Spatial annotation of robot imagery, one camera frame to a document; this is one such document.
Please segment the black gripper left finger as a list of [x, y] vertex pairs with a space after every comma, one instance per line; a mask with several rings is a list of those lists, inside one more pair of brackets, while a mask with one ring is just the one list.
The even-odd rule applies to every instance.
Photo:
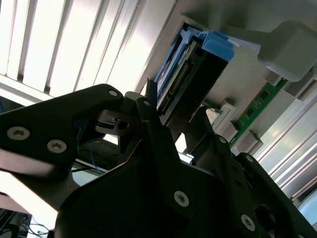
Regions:
[[[127, 163], [77, 188], [70, 170], [79, 146], [104, 134], [119, 137]], [[0, 116], [0, 204], [35, 212], [105, 213], [112, 209], [195, 213], [183, 185], [184, 166], [156, 105], [107, 84], [16, 109]]]

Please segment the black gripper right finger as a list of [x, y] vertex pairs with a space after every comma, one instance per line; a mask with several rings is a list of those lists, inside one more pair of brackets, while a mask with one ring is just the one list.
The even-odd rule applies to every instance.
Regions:
[[227, 140], [216, 134], [205, 106], [189, 112], [185, 139], [192, 165], [214, 174], [233, 224], [246, 238], [315, 238], [316, 230], [293, 205], [256, 159], [235, 156]]

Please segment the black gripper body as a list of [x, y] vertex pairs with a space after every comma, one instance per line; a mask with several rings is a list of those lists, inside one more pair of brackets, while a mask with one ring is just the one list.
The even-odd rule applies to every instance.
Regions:
[[177, 187], [196, 207], [185, 218], [163, 201], [154, 165], [140, 158], [75, 190], [62, 205], [56, 238], [267, 238], [259, 225], [250, 231], [233, 218], [222, 182], [187, 164]]

